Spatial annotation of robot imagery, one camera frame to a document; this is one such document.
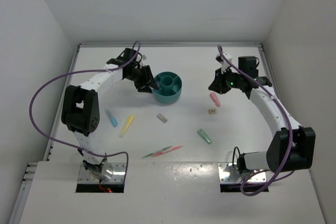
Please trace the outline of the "pink highlighter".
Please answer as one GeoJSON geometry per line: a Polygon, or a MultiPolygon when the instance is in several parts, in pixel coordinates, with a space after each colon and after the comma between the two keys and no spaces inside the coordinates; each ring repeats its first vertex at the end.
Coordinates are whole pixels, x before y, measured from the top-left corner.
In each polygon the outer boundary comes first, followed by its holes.
{"type": "Polygon", "coordinates": [[[214,104],[217,106],[217,107],[220,107],[221,106],[221,102],[219,100],[219,98],[217,97],[216,93],[215,92],[212,92],[210,93],[210,98],[211,100],[214,102],[214,104]]]}

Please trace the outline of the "green highlighter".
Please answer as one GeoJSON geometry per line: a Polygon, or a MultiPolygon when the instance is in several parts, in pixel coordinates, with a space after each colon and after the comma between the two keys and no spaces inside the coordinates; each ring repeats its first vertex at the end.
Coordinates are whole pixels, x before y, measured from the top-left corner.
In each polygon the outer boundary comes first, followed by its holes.
{"type": "Polygon", "coordinates": [[[212,139],[207,135],[207,133],[203,129],[198,129],[197,133],[207,144],[212,144],[212,139]]]}

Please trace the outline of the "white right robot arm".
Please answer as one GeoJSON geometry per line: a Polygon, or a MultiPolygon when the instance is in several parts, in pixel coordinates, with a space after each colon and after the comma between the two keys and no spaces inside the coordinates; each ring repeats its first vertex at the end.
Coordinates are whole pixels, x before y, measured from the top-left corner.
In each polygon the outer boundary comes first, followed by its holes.
{"type": "Polygon", "coordinates": [[[240,173],[254,170],[291,172],[312,166],[316,134],[311,127],[302,126],[282,106],[271,81],[258,73],[259,61],[253,56],[238,58],[238,70],[233,72],[232,58],[217,56],[221,67],[209,90],[225,94],[231,89],[244,93],[267,122],[273,139],[264,152],[242,153],[237,159],[240,173]]]}

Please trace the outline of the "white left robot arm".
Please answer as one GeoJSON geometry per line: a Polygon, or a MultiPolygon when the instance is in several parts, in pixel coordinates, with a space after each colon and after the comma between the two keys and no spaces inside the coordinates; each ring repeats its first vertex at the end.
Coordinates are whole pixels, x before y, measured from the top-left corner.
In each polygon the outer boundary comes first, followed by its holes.
{"type": "Polygon", "coordinates": [[[99,99],[124,79],[132,81],[138,92],[152,93],[159,88],[150,66],[144,65],[142,59],[139,50],[125,48],[89,80],[66,87],[61,121],[78,140],[84,168],[96,178],[105,175],[103,169],[107,162],[107,154],[95,133],[100,122],[99,99]]]}

